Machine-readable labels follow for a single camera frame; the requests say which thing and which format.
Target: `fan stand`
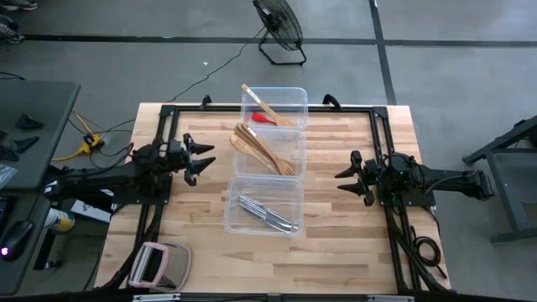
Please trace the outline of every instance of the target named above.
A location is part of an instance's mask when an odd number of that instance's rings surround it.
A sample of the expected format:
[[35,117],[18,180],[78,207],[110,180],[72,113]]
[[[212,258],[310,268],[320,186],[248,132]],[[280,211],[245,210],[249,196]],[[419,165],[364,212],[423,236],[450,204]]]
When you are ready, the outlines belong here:
[[263,43],[265,43],[265,41],[267,40],[267,36],[269,35],[269,32],[268,30],[265,31],[265,34],[263,35],[263,37],[261,38],[261,42],[259,42],[259,51],[261,51],[263,53],[264,56],[267,57],[267,59],[270,61],[270,64],[272,65],[300,65],[302,66],[308,59],[305,57],[305,54],[304,54],[304,51],[302,50],[302,47],[299,46],[299,50],[300,50],[300,53],[302,54],[302,56],[304,57],[304,60],[302,60],[301,62],[285,62],[285,63],[279,63],[279,62],[275,62],[274,60],[272,60],[269,55],[267,55],[267,53],[263,50],[263,47],[261,47],[261,45]]

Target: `electric fan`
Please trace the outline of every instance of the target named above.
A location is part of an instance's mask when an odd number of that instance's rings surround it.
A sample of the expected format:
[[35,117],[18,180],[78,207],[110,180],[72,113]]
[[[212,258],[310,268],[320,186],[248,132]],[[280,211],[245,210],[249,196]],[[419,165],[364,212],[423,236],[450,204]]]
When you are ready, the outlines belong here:
[[[259,17],[267,31],[259,42],[259,51],[273,65],[300,65],[306,62],[304,51],[302,50],[302,29],[293,10],[285,0],[253,0],[253,6],[258,10]],[[304,60],[300,62],[275,62],[263,50],[263,43],[267,40],[267,35],[272,34],[276,42],[288,51],[300,50]]]

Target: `gray table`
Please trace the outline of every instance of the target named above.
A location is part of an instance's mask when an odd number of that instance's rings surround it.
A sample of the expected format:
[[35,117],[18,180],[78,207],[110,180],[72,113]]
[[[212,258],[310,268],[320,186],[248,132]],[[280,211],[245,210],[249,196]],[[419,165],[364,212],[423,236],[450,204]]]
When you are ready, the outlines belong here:
[[[3,236],[16,221],[28,219],[34,224],[23,255],[13,262],[0,260],[0,295],[18,291],[34,254],[50,208],[50,202],[42,196],[41,179],[52,160],[79,90],[80,85],[74,82],[0,81],[0,130],[8,133],[0,143],[8,146],[10,138],[40,137],[34,146],[19,156],[18,162],[0,161],[18,169],[0,192],[18,197],[0,235]],[[43,122],[44,127],[26,132],[17,129],[14,124],[22,113]]]

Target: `silverware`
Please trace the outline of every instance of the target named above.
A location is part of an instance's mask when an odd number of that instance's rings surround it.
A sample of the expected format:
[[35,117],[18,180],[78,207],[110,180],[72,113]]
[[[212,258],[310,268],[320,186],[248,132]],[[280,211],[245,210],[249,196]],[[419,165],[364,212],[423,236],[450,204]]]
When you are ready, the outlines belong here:
[[256,219],[267,223],[269,226],[286,233],[291,233],[293,229],[298,228],[288,219],[282,217],[275,211],[263,206],[261,202],[252,197],[240,195],[238,197],[239,205]]

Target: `wooden spatula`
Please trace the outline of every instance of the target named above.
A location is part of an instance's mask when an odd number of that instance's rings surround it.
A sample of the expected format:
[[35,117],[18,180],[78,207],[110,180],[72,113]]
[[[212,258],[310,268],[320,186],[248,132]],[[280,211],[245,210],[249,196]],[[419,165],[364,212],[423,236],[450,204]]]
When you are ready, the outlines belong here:
[[229,141],[238,152],[253,156],[261,164],[264,164],[265,167],[271,169],[275,174],[279,174],[278,170],[274,167],[271,159],[265,157],[263,154],[257,151],[257,149],[242,140],[242,138],[239,138],[238,135],[236,135],[235,133],[233,133],[232,136],[229,137]]
[[242,134],[241,136],[248,136],[248,139],[251,142],[255,143],[255,146],[258,150],[261,150],[265,154],[267,154],[272,159],[281,175],[296,175],[295,169],[293,169],[293,167],[291,167],[288,162],[282,160],[278,155],[274,154],[274,152],[270,150],[270,148],[265,144],[265,142],[262,141],[258,137],[258,135],[248,125],[246,125],[246,123],[243,122],[237,124],[235,129],[237,129]]
[[242,84],[242,89],[244,90],[244,92],[246,92],[247,94],[249,94],[252,99],[257,103],[259,104],[259,106],[266,112],[269,114],[269,116],[276,122],[276,125],[278,126],[285,126],[285,127],[293,127],[293,126],[296,126],[293,122],[291,122],[287,117],[282,117],[280,116],[278,113],[274,112],[274,110],[272,110],[272,108],[266,103],[266,102],[263,102],[261,101],[261,99],[259,98],[259,96],[257,96],[255,93],[253,93],[253,91],[248,87],[246,86],[246,84]]

